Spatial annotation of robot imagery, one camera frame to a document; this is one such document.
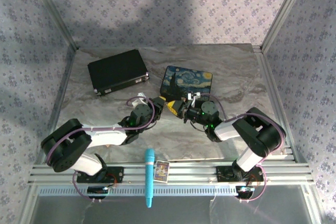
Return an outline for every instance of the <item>starry night box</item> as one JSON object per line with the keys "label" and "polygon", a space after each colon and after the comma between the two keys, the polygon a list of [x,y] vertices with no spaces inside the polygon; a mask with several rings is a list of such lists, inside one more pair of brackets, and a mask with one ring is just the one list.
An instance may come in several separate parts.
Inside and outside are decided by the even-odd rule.
{"label": "starry night box", "polygon": [[[160,88],[167,102],[187,98],[189,92],[210,93],[212,73],[168,66]],[[199,100],[207,101],[209,97]]]}

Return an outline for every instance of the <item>yellow object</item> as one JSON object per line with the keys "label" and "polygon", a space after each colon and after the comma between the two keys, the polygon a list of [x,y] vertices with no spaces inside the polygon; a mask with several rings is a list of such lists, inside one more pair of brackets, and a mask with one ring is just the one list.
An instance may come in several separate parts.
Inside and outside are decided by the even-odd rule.
{"label": "yellow object", "polygon": [[167,103],[167,107],[174,115],[177,116],[177,111],[173,109],[174,103],[175,103],[175,101],[171,101],[171,102]]}

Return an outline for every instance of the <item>robotic arm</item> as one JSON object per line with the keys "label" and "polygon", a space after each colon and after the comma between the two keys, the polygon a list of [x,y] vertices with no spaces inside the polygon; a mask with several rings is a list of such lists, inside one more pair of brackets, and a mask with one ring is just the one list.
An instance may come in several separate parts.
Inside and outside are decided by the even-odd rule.
{"label": "robotic arm", "polygon": [[[184,123],[190,120],[203,125],[205,134],[213,142],[236,136],[243,138],[248,147],[229,170],[222,171],[233,174],[228,181],[232,181],[232,177],[238,181],[243,180],[260,161],[280,147],[286,136],[281,126],[257,108],[224,122],[219,118],[219,111],[213,102],[207,101],[195,106],[197,97],[199,94],[190,94],[188,100],[173,101],[167,107],[178,118],[183,119]],[[106,164],[98,154],[87,154],[85,150],[99,145],[132,143],[150,123],[160,119],[164,104],[162,97],[149,99],[147,104],[142,102],[130,116],[112,127],[92,127],[80,124],[77,119],[69,120],[42,141],[41,147],[47,155],[47,164],[55,172],[74,169],[94,177],[97,182],[101,181],[107,173]]]}

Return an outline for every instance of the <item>black box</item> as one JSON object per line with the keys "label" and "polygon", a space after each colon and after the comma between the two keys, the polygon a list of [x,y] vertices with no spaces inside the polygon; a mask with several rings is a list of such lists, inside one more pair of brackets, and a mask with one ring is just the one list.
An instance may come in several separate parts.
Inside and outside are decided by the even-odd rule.
{"label": "black box", "polygon": [[138,50],[91,62],[88,69],[96,95],[105,95],[149,79]]}

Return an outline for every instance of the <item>floral wallpaper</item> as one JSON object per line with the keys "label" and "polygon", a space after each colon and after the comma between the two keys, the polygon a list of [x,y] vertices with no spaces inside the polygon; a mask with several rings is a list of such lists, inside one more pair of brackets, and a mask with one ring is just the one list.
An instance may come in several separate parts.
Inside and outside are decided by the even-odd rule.
{"label": "floral wallpaper", "polygon": [[260,45],[284,0],[54,0],[79,47]]}
{"label": "floral wallpaper", "polygon": [[71,53],[40,0],[0,3],[0,223],[14,223]]}
{"label": "floral wallpaper", "polygon": [[336,221],[336,0],[297,0],[266,55],[297,149]]}

